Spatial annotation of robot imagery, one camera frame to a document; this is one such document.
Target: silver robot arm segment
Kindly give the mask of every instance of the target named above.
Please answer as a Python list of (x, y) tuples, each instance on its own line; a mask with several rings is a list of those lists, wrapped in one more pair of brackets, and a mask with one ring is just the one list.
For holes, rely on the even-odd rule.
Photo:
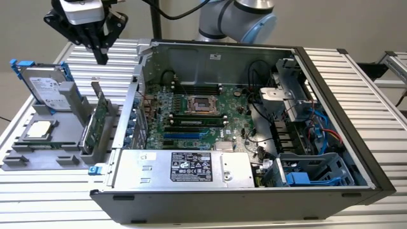
[(263, 43), (274, 30), (272, 0), (212, 0), (201, 8), (197, 41)]

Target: metal case panel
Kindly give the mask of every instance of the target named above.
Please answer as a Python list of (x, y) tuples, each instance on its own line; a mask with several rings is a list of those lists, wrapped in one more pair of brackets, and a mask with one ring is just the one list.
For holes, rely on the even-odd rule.
[(247, 222), (326, 219), (374, 195), (340, 191), (91, 192), (119, 223)]

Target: blue cable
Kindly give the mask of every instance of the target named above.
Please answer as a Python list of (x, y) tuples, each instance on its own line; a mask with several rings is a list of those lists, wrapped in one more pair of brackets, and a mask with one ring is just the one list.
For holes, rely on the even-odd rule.
[(311, 181), (312, 185), (318, 185), (318, 186), (335, 186), (339, 181), (342, 180), (340, 177), (332, 178), (330, 180), (316, 180), (316, 181)]
[(315, 115), (318, 115), (319, 117), (322, 117), (326, 121), (326, 128), (328, 127), (328, 117), (324, 116), (319, 111), (315, 111), (314, 109), (310, 109), (308, 111), (314, 112)]
[[(308, 111), (314, 112), (314, 114), (315, 114), (316, 116), (319, 116), (319, 117), (323, 118), (323, 120), (326, 121), (326, 128), (327, 128), (327, 127), (328, 127), (328, 117), (324, 116), (319, 111), (315, 111), (315, 109), (310, 109)], [(327, 137), (324, 137), (323, 147), (322, 147), (322, 149), (320, 149), (318, 155), (324, 154), (326, 148), (327, 148), (327, 147), (328, 147), (328, 139), (327, 139)]]

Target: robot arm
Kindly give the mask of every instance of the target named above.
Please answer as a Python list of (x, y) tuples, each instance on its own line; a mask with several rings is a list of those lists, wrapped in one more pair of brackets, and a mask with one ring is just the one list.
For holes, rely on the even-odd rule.
[[(108, 49), (124, 30), (128, 17), (115, 12), (112, 4), (123, 0), (52, 0), (45, 23), (76, 45), (93, 52), (97, 64), (108, 62)], [(263, 43), (275, 27), (272, 0), (200, 0), (188, 12), (171, 17), (149, 0), (141, 0), (169, 20), (177, 20), (201, 9), (199, 41)]]
[(197, 40), (231, 37), (239, 43), (263, 43), (276, 24), (272, 9), (272, 0), (211, 0), (201, 9)]
[(52, 0), (45, 23), (76, 45), (84, 44), (97, 64), (107, 64), (108, 49), (125, 27), (128, 17), (111, 8), (117, 0)]

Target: gray parts tray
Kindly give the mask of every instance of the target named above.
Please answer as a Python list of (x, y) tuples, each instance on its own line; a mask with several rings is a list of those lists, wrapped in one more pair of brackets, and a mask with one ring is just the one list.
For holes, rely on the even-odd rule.
[[(113, 105), (113, 110), (117, 113), (117, 105)], [(87, 169), (103, 162), (116, 113), (105, 118), (99, 146), (103, 150), (92, 154), (84, 153), (79, 148), (84, 127), (73, 113), (57, 112), (53, 115), (41, 116), (35, 114), (12, 146), (13, 149), (9, 150), (9, 155), (3, 160), (1, 169), (4, 171)]]

